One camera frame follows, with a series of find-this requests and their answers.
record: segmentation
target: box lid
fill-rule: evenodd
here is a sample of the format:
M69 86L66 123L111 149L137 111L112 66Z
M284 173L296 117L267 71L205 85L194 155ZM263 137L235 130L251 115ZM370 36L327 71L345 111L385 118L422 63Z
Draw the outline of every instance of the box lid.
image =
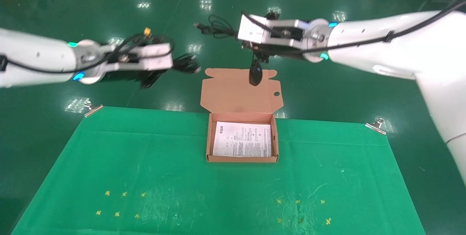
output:
M212 113L273 113L283 107L280 81L275 70L262 70L257 86L249 83L249 69L208 68L212 77L202 81L201 106Z

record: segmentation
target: white robotic arm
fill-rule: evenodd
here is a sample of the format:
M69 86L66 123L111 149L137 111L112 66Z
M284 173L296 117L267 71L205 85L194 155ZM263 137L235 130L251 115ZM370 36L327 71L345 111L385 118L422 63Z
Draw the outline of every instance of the white robotic arm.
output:
M0 28L0 87L71 79L93 84L110 76L136 79L141 87L150 87L160 74L173 67L173 49L160 41L147 44L149 40L154 42L150 34L132 40L124 43L132 42L133 46L102 46L91 40L67 43Z
M283 54L316 63L329 57L332 62L363 71L416 80L466 182L466 14L442 14L418 12L338 24L324 19L305 22L243 15L238 39L258 58ZM426 21L429 23L412 28ZM385 39L364 43L378 38ZM299 51L284 51L283 46Z

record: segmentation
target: blue indicator light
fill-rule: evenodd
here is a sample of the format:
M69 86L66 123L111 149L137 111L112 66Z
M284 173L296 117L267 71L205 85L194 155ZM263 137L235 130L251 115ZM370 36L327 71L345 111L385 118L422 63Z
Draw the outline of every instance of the blue indicator light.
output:
M73 77L73 81L78 81L84 77L84 72L81 71Z
M323 58L325 60L328 60L328 54L322 53L321 58Z

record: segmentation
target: yellow connector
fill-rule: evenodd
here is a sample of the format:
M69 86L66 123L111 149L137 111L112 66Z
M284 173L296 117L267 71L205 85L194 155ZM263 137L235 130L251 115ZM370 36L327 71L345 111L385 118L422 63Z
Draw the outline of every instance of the yellow connector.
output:
M146 27L146 28L144 29L144 35L145 35L146 37L150 37L151 33L150 33L150 28L149 28L149 27Z

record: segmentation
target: table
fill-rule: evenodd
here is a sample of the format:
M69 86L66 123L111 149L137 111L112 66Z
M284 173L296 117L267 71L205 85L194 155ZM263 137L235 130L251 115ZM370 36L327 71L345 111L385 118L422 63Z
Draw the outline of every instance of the table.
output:
M277 119L276 164L209 163L208 115L83 119L13 235L424 234L386 136Z

